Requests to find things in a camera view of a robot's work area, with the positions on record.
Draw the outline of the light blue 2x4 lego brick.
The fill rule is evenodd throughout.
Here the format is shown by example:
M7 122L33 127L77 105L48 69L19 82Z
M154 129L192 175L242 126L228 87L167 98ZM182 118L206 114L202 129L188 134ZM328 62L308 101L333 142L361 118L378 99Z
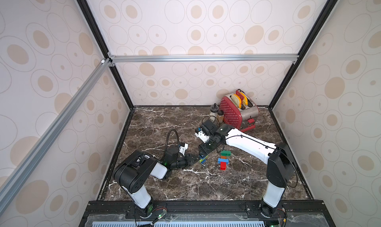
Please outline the light blue 2x4 lego brick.
M229 164L229 160L228 159L218 158L218 164L228 165Z

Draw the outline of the red 2x2 lego brick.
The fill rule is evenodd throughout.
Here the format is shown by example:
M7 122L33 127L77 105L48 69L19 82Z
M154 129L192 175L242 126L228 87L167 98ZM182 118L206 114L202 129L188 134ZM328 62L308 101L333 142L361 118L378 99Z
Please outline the red 2x2 lego brick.
M227 168L227 164L224 162L221 162L220 163L220 170L226 170L226 168Z

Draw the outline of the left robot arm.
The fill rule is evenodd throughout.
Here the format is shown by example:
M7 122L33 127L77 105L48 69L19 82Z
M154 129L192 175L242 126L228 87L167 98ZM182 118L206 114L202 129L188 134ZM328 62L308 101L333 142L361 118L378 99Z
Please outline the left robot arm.
M149 177L165 180L174 170L185 169L196 164L199 156L186 152L188 145L170 145L161 159L149 153L136 150L123 160L113 172L114 181L128 193L135 206L144 215L153 210L152 198L148 194L145 182Z

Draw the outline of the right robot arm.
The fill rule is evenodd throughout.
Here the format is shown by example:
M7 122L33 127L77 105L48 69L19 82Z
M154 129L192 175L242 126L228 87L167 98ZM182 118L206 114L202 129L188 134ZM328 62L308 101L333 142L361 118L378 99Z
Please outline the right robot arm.
M268 184L260 210L264 217L271 218L277 211L288 181L297 175L295 159L288 146L262 141L229 124L218 127L210 119L195 129L195 136L202 140L198 146L201 158L224 144L245 151L267 165Z

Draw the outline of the brown spice jar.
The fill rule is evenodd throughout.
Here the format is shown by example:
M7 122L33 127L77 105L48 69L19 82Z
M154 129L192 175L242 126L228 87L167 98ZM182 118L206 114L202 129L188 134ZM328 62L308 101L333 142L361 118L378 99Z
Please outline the brown spice jar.
M217 112L217 119L218 119L218 121L219 122L223 122L223 120L224 120L224 111L222 111L222 110L219 110L218 112Z

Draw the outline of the glass jar with black lid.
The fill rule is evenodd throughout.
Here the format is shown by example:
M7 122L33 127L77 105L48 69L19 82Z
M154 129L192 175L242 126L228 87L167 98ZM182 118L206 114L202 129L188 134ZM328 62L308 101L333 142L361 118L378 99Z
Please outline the glass jar with black lid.
M219 111L219 106L215 103L210 106L210 113L209 113L209 118L211 120L215 120L216 115L218 115Z

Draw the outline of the red polka dot toaster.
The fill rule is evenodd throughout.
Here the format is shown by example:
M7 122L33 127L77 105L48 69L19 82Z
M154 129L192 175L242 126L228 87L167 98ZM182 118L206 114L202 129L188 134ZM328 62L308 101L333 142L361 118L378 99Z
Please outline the red polka dot toaster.
M242 132L247 132L256 127L257 117L259 116L259 107L244 91L241 90L248 99L248 106L242 105L241 109L238 109L230 98L230 96L236 94L238 90L241 89L237 89L234 93L223 96L219 107L224 111L223 121L225 123Z

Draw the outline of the toy bread slice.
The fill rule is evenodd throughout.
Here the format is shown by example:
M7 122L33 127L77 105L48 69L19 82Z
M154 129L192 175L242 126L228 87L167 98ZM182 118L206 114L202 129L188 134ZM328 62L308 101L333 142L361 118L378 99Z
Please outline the toy bread slice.
M238 109L241 109L241 107L242 107L242 100L241 100L241 98L238 95L236 95L236 94L231 95L230 98L231 98L232 102L234 103L234 105Z

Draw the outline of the yellow toy slice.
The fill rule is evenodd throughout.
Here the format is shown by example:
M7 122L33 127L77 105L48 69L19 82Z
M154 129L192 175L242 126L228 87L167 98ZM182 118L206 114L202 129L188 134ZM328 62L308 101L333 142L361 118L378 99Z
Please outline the yellow toy slice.
M242 105L248 106L248 99L247 99L246 95L241 90L238 90L236 92L236 94L240 97L240 99L242 101Z

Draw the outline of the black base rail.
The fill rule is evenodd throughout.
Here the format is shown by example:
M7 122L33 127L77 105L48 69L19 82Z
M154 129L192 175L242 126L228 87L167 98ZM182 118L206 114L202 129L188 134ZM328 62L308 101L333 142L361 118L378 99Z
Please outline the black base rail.
M155 201L149 217L129 201L91 201L81 227L333 227L321 200L281 201L272 217L252 201Z

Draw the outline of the horizontal aluminium rail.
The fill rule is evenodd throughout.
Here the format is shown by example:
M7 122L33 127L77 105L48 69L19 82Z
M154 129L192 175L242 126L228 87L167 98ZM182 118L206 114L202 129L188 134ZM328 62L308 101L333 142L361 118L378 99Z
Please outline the horizontal aluminium rail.
M212 54L212 55L110 55L113 63L187 63L187 62L238 62L238 61L297 61L298 54Z

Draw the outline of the left diagonal aluminium rail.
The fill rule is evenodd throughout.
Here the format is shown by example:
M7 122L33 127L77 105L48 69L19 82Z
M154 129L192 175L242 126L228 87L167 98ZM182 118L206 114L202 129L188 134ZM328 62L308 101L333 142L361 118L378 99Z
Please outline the left diagonal aluminium rail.
M1 214L8 208L74 113L93 89L95 83L110 65L110 58L105 58L100 62L1 188Z

